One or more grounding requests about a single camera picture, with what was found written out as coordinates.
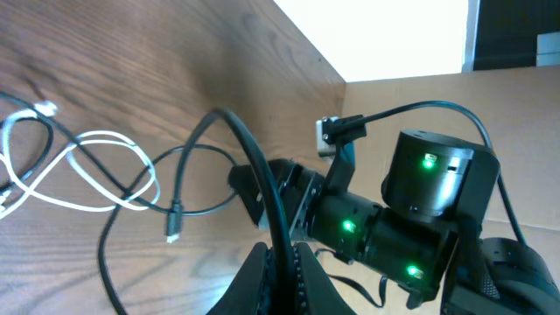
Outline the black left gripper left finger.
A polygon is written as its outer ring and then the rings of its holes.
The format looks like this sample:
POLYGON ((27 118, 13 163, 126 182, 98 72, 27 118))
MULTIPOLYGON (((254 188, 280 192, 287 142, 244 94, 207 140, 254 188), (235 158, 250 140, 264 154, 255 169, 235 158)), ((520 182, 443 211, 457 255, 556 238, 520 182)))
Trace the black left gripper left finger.
POLYGON ((266 315, 276 290, 275 256, 264 242, 258 242, 207 315, 266 315))

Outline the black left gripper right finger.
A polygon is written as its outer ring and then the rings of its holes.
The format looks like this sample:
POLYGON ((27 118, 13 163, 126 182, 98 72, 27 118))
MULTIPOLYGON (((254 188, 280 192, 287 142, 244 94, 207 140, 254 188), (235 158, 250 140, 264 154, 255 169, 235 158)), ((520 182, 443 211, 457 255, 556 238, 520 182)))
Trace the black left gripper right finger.
POLYGON ((354 315, 335 289, 307 243, 293 247, 296 267, 294 314, 354 315))

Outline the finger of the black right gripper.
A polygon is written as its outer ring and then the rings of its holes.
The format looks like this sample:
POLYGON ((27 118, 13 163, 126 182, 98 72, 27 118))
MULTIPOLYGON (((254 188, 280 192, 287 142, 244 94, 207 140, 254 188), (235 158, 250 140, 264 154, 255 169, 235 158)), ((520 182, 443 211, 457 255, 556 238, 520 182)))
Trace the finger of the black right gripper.
MULTIPOLYGON (((274 159, 268 162, 276 181, 280 197, 283 197, 284 183, 289 177, 289 160, 274 159)), ((227 177, 228 184, 239 195, 250 219, 256 226, 268 226, 268 217, 263 196, 249 164, 233 166, 227 177)))

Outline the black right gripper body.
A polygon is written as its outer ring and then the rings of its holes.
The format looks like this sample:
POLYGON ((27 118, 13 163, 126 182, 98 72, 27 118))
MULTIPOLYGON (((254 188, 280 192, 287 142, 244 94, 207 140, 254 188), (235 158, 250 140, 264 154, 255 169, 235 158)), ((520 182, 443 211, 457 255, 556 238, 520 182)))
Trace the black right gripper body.
POLYGON ((269 167, 278 184, 290 239, 311 241, 308 212, 322 190, 325 177, 289 159, 270 160, 269 167))

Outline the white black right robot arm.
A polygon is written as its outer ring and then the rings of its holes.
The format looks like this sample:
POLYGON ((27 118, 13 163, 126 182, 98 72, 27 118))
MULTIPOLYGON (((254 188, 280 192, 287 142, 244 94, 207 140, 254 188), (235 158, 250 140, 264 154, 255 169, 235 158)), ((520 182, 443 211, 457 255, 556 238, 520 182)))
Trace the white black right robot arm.
POLYGON ((339 260, 396 282, 410 309, 439 299, 443 314, 558 313, 559 290, 544 260, 521 241, 480 235, 500 170, 490 147, 404 130, 375 203, 348 189, 354 141, 363 136, 340 128, 323 135, 334 148, 326 175, 269 161, 275 206, 265 205, 250 166, 231 169, 229 184, 253 222, 286 247, 256 244, 215 312, 348 314, 334 276, 310 248, 317 241, 339 260))

